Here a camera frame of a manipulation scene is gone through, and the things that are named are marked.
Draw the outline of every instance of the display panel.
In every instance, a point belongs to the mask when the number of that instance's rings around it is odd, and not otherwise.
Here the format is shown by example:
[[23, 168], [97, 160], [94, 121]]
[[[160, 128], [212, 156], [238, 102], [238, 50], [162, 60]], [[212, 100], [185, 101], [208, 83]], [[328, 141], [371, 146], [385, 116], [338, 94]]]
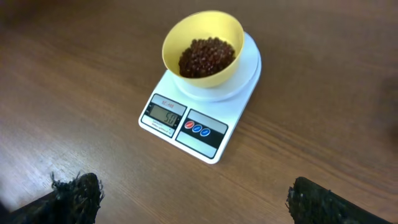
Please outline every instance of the display panel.
[[158, 119], [159, 121], [164, 122], [169, 126], [173, 126], [178, 117], [177, 114], [169, 112], [168, 110], [163, 109], [157, 105], [154, 105], [149, 116]]

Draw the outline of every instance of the round button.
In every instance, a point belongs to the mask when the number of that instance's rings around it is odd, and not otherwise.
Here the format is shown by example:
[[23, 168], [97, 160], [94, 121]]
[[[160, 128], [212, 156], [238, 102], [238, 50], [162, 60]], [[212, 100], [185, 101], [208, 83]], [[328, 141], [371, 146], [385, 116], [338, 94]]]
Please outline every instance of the round button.
[[193, 122], [193, 121], [188, 121], [188, 122], [186, 122], [185, 123], [185, 128], [186, 129], [190, 129], [190, 128], [192, 128], [193, 127], [193, 125], [195, 125], [195, 122]]
[[195, 126], [192, 128], [192, 131], [193, 131], [194, 133], [198, 133], [198, 132], [201, 130], [201, 128], [202, 128], [202, 126], [201, 126], [200, 124], [197, 124], [197, 125], [195, 125]]
[[210, 129], [208, 129], [208, 128], [205, 128], [205, 129], [203, 129], [201, 132], [200, 132], [200, 136], [202, 136], [202, 137], [206, 137], [207, 135], [209, 135], [210, 134]]

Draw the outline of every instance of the digital scale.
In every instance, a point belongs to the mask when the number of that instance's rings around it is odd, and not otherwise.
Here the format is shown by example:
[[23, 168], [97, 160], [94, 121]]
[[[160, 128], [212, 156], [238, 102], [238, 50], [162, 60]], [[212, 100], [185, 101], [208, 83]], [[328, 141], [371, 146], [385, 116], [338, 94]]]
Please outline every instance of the digital scale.
[[217, 163], [261, 74], [261, 56], [245, 33], [239, 67], [213, 88], [192, 86], [166, 71], [138, 123], [145, 130], [209, 164]]

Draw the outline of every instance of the brown wooden surface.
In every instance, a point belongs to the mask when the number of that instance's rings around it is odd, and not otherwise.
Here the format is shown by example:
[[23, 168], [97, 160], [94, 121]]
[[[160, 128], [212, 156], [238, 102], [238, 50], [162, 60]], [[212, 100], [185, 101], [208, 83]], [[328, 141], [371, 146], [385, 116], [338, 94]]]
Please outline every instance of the brown wooden surface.
[[[51, 171], [81, 170], [103, 180], [99, 224], [293, 223], [287, 190], [304, 176], [398, 222], [396, 0], [48, 2], [0, 15], [10, 210], [49, 193]], [[236, 16], [263, 58], [214, 166], [137, 124], [167, 31], [205, 9]]]

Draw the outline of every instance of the scale body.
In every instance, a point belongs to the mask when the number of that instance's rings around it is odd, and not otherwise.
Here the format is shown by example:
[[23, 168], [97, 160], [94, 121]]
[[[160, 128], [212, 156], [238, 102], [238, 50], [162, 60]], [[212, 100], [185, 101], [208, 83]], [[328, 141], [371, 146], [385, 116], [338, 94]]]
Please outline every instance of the scale body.
[[261, 56], [245, 34], [235, 74], [224, 84], [203, 89], [166, 71], [139, 117], [139, 125], [209, 164], [217, 163], [261, 74]]

